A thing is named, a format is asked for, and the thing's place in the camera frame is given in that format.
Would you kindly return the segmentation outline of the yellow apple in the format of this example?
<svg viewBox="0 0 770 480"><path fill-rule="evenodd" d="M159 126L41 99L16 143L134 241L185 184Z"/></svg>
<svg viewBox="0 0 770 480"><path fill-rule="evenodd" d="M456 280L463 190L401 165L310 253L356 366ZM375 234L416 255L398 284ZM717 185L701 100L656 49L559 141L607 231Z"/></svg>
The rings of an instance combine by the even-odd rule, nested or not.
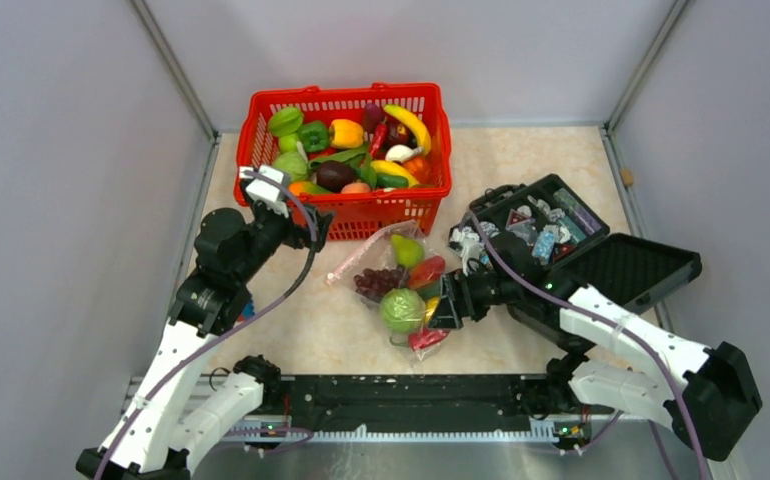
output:
<svg viewBox="0 0 770 480"><path fill-rule="evenodd" d="M439 303L440 303L440 298L438 296L432 297L425 301L425 311L424 311L424 318L423 318L423 322L425 325L428 325L430 320L433 318Z"/></svg>

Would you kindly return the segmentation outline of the red chili pepper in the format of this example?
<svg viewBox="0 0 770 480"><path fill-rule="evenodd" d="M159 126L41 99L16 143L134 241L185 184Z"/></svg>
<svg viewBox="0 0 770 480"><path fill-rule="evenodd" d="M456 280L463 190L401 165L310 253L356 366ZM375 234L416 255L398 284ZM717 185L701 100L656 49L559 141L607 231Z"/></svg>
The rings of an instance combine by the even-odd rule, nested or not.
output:
<svg viewBox="0 0 770 480"><path fill-rule="evenodd" d="M419 352L441 343L448 335L446 330L421 329L409 334L407 343L412 351Z"/></svg>

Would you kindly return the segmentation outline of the round green cabbage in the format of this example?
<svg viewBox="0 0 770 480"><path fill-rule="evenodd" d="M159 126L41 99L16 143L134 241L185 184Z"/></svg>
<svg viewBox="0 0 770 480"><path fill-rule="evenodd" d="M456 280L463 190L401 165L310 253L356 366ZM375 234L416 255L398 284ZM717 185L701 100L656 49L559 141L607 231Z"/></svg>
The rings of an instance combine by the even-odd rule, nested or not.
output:
<svg viewBox="0 0 770 480"><path fill-rule="evenodd" d="M408 334L423 325L425 301L411 289L391 290L379 304L379 315L385 327L394 333Z"/></svg>

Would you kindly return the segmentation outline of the orange green mango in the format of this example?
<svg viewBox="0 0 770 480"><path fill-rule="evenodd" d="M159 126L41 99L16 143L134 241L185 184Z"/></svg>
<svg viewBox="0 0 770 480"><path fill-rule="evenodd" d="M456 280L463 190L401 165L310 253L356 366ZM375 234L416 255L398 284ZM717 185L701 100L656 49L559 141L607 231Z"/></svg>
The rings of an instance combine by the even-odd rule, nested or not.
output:
<svg viewBox="0 0 770 480"><path fill-rule="evenodd" d="M440 279L446 268L445 259L440 255L429 257L417 264L410 272L407 286L419 290Z"/></svg>

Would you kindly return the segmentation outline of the clear zip top bag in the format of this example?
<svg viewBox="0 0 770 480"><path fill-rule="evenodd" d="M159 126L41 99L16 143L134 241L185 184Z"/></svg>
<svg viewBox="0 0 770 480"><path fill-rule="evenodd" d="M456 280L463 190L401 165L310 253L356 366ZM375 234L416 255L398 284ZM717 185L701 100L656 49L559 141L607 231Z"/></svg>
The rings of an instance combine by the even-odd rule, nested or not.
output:
<svg viewBox="0 0 770 480"><path fill-rule="evenodd" d="M416 371L449 336L431 321L450 266L418 222L404 221L363 241L326 275L326 284L349 291L382 342Z"/></svg>

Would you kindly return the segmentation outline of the green pear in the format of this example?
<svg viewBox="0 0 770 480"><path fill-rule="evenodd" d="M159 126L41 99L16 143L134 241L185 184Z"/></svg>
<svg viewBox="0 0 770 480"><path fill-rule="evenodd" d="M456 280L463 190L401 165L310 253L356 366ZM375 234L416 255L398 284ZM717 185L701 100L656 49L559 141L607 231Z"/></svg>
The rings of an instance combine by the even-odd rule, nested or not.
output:
<svg viewBox="0 0 770 480"><path fill-rule="evenodd" d="M390 237L390 244L396 263L407 269L416 267L425 259L424 245L418 240L394 234Z"/></svg>

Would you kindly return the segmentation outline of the dark purple grape bunch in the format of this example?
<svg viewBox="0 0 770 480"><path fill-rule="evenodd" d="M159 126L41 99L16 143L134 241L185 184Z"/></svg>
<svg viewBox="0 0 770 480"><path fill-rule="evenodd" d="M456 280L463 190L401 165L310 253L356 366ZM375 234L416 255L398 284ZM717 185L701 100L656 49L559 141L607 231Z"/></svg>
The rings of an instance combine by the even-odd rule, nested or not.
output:
<svg viewBox="0 0 770 480"><path fill-rule="evenodd" d="M402 265L393 269L365 268L360 274L353 277L353 283L357 294L367 300L380 302L391 290L402 288L408 277L409 274Z"/></svg>

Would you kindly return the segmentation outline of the red plastic shopping basket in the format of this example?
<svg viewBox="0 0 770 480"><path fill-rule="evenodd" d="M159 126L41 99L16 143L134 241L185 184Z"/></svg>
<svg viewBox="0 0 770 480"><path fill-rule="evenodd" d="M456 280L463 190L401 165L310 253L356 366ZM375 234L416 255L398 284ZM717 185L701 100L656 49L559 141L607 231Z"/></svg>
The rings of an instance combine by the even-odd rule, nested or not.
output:
<svg viewBox="0 0 770 480"><path fill-rule="evenodd" d="M368 87L263 90L250 99L247 118L239 136L236 163L259 167L279 153L278 140L268 132L270 117L285 107L298 107L304 119L328 124L335 119L360 121L368 103L397 104L416 114L428 128L432 152L428 156L431 182L426 187L381 189L368 194L302 194L301 200L336 218L329 231L331 240L366 239L390 224L415 220L421 230L431 232L439 206L452 189L450 125L439 85L431 82L373 83Z"/></svg>

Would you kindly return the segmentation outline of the small dark green cucumber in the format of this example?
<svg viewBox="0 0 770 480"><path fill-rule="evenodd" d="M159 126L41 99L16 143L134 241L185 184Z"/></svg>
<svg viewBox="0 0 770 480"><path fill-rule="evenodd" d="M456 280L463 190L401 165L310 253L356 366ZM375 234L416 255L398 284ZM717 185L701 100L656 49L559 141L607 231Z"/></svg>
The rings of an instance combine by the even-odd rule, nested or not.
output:
<svg viewBox="0 0 770 480"><path fill-rule="evenodd" d="M439 297L441 295L441 291L442 291L441 280L428 283L427 285L424 285L416 290L416 292L420 295L420 297L424 301L427 301L431 298Z"/></svg>

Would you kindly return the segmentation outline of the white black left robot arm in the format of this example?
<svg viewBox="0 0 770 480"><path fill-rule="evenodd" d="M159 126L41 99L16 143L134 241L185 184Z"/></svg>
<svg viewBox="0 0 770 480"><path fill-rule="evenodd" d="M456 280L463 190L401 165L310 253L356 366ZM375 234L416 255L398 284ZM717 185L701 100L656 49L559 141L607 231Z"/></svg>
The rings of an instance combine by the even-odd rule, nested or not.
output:
<svg viewBox="0 0 770 480"><path fill-rule="evenodd" d="M278 369L248 357L242 372L191 412L185 410L203 369L221 342L286 300L307 277L323 248L334 213L304 205L304 222L261 201L246 221L235 208L206 214L194 241L196 267L179 286L153 362L117 426L98 447L83 450L75 468L87 479L190 479L209 452L244 415L280 404ZM291 286L252 316L248 282L280 246L305 249Z"/></svg>

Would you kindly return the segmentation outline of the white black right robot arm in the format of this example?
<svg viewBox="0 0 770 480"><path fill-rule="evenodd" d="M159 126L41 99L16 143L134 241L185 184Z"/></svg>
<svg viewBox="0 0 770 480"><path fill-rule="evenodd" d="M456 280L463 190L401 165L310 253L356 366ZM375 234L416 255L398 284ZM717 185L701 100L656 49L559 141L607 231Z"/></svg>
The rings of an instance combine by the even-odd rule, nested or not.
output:
<svg viewBox="0 0 770 480"><path fill-rule="evenodd" d="M443 277L431 324L457 330L494 306L560 348L548 365L550 404L606 406L669 428L703 458L727 460L763 402L745 353L685 339L643 318L700 273L691 251L614 234L547 268L517 236L481 240L455 228L462 265Z"/></svg>

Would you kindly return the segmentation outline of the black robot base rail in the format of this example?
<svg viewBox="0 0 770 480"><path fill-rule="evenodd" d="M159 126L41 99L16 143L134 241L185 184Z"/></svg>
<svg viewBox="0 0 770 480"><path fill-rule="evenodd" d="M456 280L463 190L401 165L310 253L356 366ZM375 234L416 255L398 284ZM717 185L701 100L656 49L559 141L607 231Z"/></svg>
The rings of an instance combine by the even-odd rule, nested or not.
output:
<svg viewBox="0 0 770 480"><path fill-rule="evenodd" d="M237 430L303 428L322 441L450 441L554 437L555 417L609 413L584 406L540 374L286 376Z"/></svg>

